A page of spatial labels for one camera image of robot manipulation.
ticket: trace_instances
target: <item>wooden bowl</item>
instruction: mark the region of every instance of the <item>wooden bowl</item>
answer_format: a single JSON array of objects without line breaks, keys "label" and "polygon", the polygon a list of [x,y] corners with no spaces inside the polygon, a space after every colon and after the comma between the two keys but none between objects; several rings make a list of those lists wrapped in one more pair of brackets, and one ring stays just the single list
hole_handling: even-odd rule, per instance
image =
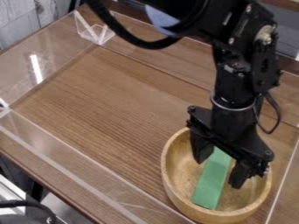
[{"label": "wooden bowl", "polygon": [[196,206],[191,197],[204,164],[197,164],[192,158],[189,135],[189,129],[181,129],[162,148],[161,173],[168,197],[181,213],[195,221],[209,224],[240,223],[267,199],[271,171],[263,178],[248,179],[240,190],[232,189],[227,180],[216,211]]}]

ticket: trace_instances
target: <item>bowl rim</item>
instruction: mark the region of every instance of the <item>bowl rim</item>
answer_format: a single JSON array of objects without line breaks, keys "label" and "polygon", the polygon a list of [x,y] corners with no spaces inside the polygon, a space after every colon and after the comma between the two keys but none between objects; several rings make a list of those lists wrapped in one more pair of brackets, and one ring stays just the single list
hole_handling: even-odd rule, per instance
[{"label": "bowl rim", "polygon": [[261,205],[261,203],[265,201],[267,199],[267,195],[269,194],[271,191],[271,183],[272,183],[272,169],[269,166],[269,171],[268,174],[265,176],[265,187],[264,187],[264,191],[260,193],[259,197],[256,198],[256,200],[247,206],[241,207],[237,210],[233,211],[217,211],[217,210],[209,210],[208,208],[204,208],[203,206],[196,206],[195,204],[192,204],[183,196],[181,194],[176,191],[173,185],[170,184],[170,180],[169,180],[169,175],[168,172],[165,170],[165,155],[166,152],[169,150],[169,147],[175,141],[175,139],[184,134],[187,131],[189,131],[188,128],[183,128],[180,129],[170,137],[170,139],[166,141],[164,147],[162,147],[162,155],[161,155],[161,174],[162,174],[162,182],[166,184],[166,187],[169,187],[169,190],[172,191],[172,194],[175,195],[175,197],[179,199],[180,202],[183,202],[183,204],[185,204],[188,207],[191,207],[193,210],[197,210],[199,212],[204,213],[204,214],[209,214],[213,216],[220,216],[223,217],[229,217],[229,216],[236,216],[236,215],[241,215],[241,214],[247,214],[249,213],[249,211],[255,211],[259,206]]}]

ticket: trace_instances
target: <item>green sponge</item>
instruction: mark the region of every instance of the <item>green sponge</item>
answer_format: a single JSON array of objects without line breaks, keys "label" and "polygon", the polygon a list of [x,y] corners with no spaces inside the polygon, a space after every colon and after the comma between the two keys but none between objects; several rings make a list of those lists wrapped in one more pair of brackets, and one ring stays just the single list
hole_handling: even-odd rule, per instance
[{"label": "green sponge", "polygon": [[191,197],[191,202],[215,210],[229,171],[231,157],[217,148],[209,156]]}]

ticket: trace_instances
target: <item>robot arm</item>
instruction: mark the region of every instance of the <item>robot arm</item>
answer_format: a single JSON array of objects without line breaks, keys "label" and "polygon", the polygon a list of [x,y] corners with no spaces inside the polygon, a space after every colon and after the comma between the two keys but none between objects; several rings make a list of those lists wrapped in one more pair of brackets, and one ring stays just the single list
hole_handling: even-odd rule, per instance
[{"label": "robot arm", "polygon": [[[217,68],[211,95],[212,110],[191,106],[191,146],[201,163],[216,145],[235,159],[229,184],[240,188],[245,180],[267,173],[275,153],[257,136],[256,126],[271,134],[280,110],[268,90],[279,85],[276,22],[255,0],[140,0],[153,26],[169,37],[156,42],[136,38],[108,14],[98,0],[86,0],[109,28],[132,44],[160,49],[185,36],[211,42]],[[277,122],[265,130],[259,122],[264,98],[273,106]]]}]

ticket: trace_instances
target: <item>black cable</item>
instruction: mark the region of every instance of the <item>black cable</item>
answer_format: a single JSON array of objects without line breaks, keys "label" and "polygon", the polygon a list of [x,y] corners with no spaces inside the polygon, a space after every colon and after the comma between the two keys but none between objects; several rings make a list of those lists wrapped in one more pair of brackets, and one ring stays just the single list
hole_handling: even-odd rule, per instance
[{"label": "black cable", "polygon": [[275,109],[275,113],[276,113],[276,123],[275,123],[275,127],[271,129],[271,130],[267,130],[263,125],[261,125],[261,122],[259,121],[259,118],[257,118],[257,112],[256,112],[256,107],[253,107],[253,113],[255,113],[255,117],[256,117],[256,125],[257,127],[268,134],[271,135],[277,126],[279,126],[279,123],[281,122],[281,111],[280,111],[280,108],[279,108],[279,105],[272,97],[272,95],[267,92],[264,94],[264,97],[265,97],[265,100],[268,101],[269,105],[273,107]]},{"label": "black cable", "polygon": [[48,215],[49,215],[49,223],[56,224],[57,223],[57,218],[52,210],[41,205],[40,203],[34,201],[26,201],[26,200],[6,200],[6,201],[0,201],[0,208],[12,208],[12,207],[37,207],[40,208]]},{"label": "black cable", "polygon": [[158,50],[158,49],[162,49],[162,48],[170,46],[180,40],[180,38],[172,38],[172,37],[156,40],[153,42],[146,42],[146,41],[141,40],[117,22],[117,20],[113,18],[108,9],[105,8],[105,6],[102,5],[102,3],[98,0],[86,0],[85,2],[88,4],[89,8],[94,11],[97,16],[104,21],[104,23],[108,25],[109,29],[116,33],[116,35],[121,39],[124,39],[132,45],[138,46],[144,49]]}]

